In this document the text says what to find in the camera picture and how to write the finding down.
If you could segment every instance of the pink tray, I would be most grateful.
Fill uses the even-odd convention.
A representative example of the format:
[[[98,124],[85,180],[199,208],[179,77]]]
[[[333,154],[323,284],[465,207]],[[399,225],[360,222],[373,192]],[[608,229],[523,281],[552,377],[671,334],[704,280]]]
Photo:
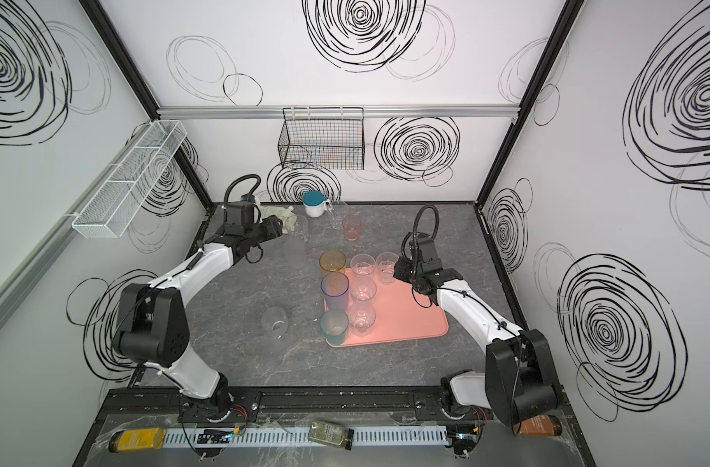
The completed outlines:
[[[354,274],[349,268],[345,274],[352,280]],[[376,309],[373,330],[365,337],[348,332],[342,345],[330,344],[332,347],[440,337],[448,332],[448,320],[443,308],[437,305],[421,308],[412,299],[412,287],[409,284],[397,280],[393,284],[383,285],[377,277],[375,282],[378,293],[373,299],[373,307]],[[429,303],[425,295],[415,294],[415,297],[423,305]]]

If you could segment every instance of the yellow bottle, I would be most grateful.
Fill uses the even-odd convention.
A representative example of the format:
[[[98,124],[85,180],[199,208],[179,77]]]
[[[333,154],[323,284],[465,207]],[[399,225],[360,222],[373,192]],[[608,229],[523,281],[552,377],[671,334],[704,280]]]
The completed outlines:
[[[108,442],[109,452],[140,451],[160,449],[166,435],[165,428],[142,428],[140,430],[117,431]]]

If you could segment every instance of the black scribble drawing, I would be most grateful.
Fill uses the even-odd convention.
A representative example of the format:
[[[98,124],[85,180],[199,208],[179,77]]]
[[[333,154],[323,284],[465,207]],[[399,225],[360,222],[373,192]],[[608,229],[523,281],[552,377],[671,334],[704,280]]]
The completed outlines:
[[[630,161],[671,184],[669,209],[686,243],[710,257],[710,2],[666,33],[622,112]]]
[[[349,72],[386,67],[397,78],[419,81],[440,70],[456,44],[451,18],[425,0],[302,4],[318,53]]]
[[[89,115],[105,109],[111,98],[111,74],[101,51],[74,26],[47,21],[46,27],[63,50],[70,67],[70,110]],[[54,83],[54,86],[61,86],[61,83]],[[51,92],[51,86],[47,85],[46,90]],[[52,95],[62,98],[67,93],[60,87]]]
[[[206,101],[259,105],[264,96],[257,80],[238,72],[225,46],[211,37],[175,38],[168,45],[166,65],[176,84]]]
[[[407,81],[420,81],[443,68],[456,47],[453,22],[440,8],[425,5],[420,31],[399,57],[387,62],[393,76]]]
[[[549,37],[529,42],[510,57],[500,73],[498,91],[508,102],[518,103],[524,96],[531,75],[536,69],[539,58],[547,45]],[[557,60],[545,81],[545,86],[534,104],[534,123],[539,126],[552,121],[559,108],[559,88],[557,83],[563,76],[565,64],[568,61],[569,47],[567,41],[557,55]]]
[[[373,148],[373,156],[375,157],[375,154],[381,150],[381,146],[375,146],[373,144],[366,144],[366,146],[372,147]],[[383,182],[384,180],[388,179],[388,174],[384,173],[383,170],[353,170],[353,169],[345,169],[345,173],[347,173],[350,176],[350,179],[355,180],[356,182],[361,182],[361,183],[378,183],[378,182]]]
[[[559,89],[552,83],[546,84],[539,92],[534,104],[534,123],[547,125],[557,115],[559,109]]]
[[[309,191],[320,191],[331,201],[339,200],[342,187],[331,170],[310,162],[278,163],[266,175],[266,190],[274,202],[302,202]]]
[[[605,421],[620,409],[648,412],[684,383],[687,347],[671,305],[630,262],[584,256],[557,297],[559,328],[586,406]]]
[[[141,209],[127,226],[127,234],[137,251],[149,255],[168,241],[170,224],[171,216],[159,216],[148,209]]]
[[[100,277],[89,277],[76,285],[67,296],[64,314],[71,324],[82,328],[85,363],[98,378],[105,381],[129,381],[137,367],[136,363],[119,355],[111,347],[111,341],[120,324],[117,319],[119,298],[126,285],[135,282],[147,283],[155,277],[157,276],[153,272],[143,269],[130,270],[111,282]],[[81,302],[89,305],[76,305]]]
[[[560,304],[559,285],[568,269],[574,265],[575,256],[570,250],[555,242],[543,244],[534,256],[534,282],[539,296],[551,310],[558,313],[567,313],[567,309],[558,309]],[[574,266],[575,272],[580,272],[580,267]]]
[[[0,0],[0,145],[48,141],[71,99],[70,68],[41,17],[28,2]]]
[[[492,199],[487,223],[508,274],[521,265],[529,243],[526,213],[531,209],[533,189],[528,179],[503,188]]]
[[[674,184],[668,208],[684,241],[710,257],[710,190],[687,190]]]
[[[194,167],[196,174],[200,177],[202,183],[206,184],[207,182],[209,182],[210,173],[203,165],[200,164],[200,154],[196,151],[196,148],[191,143],[191,141],[189,141],[189,138],[184,138],[184,142],[181,143],[181,147],[184,150],[184,154],[186,154],[186,158],[189,160],[189,163],[191,163],[191,166]],[[189,181],[186,180],[186,177],[184,177],[183,185],[184,190],[188,191],[190,194],[194,194],[194,190],[192,189]]]
[[[391,118],[378,130],[374,147],[383,172],[397,180],[438,187],[451,179],[461,132],[452,118]]]
[[[204,181],[206,182],[209,179],[209,174],[200,165],[199,155],[196,153],[194,145],[188,138],[185,138],[181,147],[197,173],[205,173]],[[143,183],[138,183],[135,187],[137,193],[145,196],[142,209],[150,211],[158,217],[172,216],[184,205],[189,194],[193,192],[191,185],[179,165],[167,153],[162,150],[158,151],[158,154],[150,160],[152,162],[147,166],[149,175],[140,181],[157,179],[157,182],[152,187]]]

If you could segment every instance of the wire basket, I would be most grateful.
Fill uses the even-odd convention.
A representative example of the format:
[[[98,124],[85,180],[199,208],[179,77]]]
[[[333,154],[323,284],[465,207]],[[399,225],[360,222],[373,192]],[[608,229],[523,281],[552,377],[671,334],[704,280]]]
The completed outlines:
[[[119,238],[186,138],[178,120],[156,120],[117,163],[72,228],[85,238]]]
[[[362,107],[286,107],[277,151],[282,167],[308,162],[327,169],[363,170]]]

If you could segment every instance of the black wire basket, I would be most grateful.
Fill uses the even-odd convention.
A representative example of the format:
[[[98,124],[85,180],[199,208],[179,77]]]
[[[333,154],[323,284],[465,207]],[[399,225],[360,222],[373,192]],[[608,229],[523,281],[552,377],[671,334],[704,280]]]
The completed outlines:
[[[312,163],[327,169],[363,170],[362,107],[286,107],[277,151],[283,167]]]

